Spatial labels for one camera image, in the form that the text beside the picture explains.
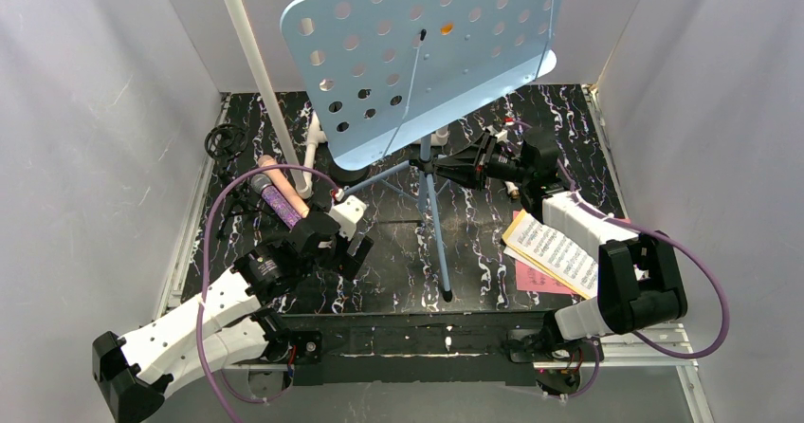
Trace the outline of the pink microphone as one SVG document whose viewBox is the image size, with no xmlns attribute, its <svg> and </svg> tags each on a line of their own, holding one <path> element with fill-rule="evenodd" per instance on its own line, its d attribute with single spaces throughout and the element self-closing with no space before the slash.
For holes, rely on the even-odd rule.
<svg viewBox="0 0 804 423">
<path fill-rule="evenodd" d="M 279 193 L 300 217 L 304 218 L 307 216 L 309 207 L 281 170 L 263 170 L 263 174 L 269 178 Z"/>
</svg>

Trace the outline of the blue music stand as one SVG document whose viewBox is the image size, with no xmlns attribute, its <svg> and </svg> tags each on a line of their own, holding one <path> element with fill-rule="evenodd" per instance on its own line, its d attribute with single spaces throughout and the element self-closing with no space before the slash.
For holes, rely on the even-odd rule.
<svg viewBox="0 0 804 423">
<path fill-rule="evenodd" d="M 431 133 L 550 72 L 560 3 L 294 0 L 280 27 L 332 159 L 357 170 L 414 142 L 431 160 Z"/>
</svg>

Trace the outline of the black round-base microphone stand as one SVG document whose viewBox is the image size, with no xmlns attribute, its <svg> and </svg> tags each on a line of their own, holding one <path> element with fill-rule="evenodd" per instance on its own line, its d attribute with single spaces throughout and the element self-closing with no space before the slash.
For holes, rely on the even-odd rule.
<svg viewBox="0 0 804 423">
<path fill-rule="evenodd" d="M 328 166 L 328 172 L 340 187 L 352 187 L 369 177 L 370 168 L 363 167 L 357 170 L 346 170 L 339 167 L 335 162 L 331 162 Z"/>
</svg>

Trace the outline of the purple glitter microphone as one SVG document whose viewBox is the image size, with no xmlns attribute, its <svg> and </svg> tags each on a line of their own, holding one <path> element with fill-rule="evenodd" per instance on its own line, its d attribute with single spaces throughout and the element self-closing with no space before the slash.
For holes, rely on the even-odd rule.
<svg viewBox="0 0 804 423">
<path fill-rule="evenodd" d="M 250 179 L 249 185 L 289 229 L 293 229 L 302 219 L 300 214 L 292 207 L 267 175 L 254 175 Z"/>
</svg>

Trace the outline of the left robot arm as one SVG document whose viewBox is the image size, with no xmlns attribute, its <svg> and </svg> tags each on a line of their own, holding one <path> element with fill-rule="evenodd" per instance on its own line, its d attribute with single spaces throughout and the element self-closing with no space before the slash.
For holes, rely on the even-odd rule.
<svg viewBox="0 0 804 423">
<path fill-rule="evenodd" d="M 162 317 L 92 343 L 92 374 L 117 422 L 142 422 L 187 384 L 233 363 L 286 349 L 290 331 L 269 308 L 319 269 L 353 280 L 373 246 L 349 251 L 366 206 L 350 196 L 267 238 Z"/>
</svg>

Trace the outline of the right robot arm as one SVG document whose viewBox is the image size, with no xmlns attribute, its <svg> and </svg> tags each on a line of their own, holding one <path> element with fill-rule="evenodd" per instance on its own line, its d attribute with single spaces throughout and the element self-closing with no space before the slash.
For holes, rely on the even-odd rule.
<svg viewBox="0 0 804 423">
<path fill-rule="evenodd" d="M 687 300 L 673 247 L 616 225 L 587 205 L 562 181 L 556 141 L 537 130 L 523 137 L 518 156 L 508 156 L 485 133 L 464 150 L 438 157 L 440 176 L 480 190 L 489 178 L 520 187 L 521 211 L 503 243 L 531 267 L 582 297 L 546 318 L 537 342 L 628 334 L 682 318 Z"/>
</svg>

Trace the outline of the white pipe piece brass end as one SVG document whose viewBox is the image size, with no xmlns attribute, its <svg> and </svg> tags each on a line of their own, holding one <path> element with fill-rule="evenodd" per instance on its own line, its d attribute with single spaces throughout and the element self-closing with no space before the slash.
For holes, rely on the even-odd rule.
<svg viewBox="0 0 804 423">
<path fill-rule="evenodd" d="M 521 197 L 520 190 L 519 190 L 519 188 L 517 187 L 517 185 L 515 183 L 510 182 L 510 181 L 505 181 L 504 185 L 505 185 L 508 197 L 511 200 L 519 200 L 520 199 L 520 197 Z"/>
</svg>

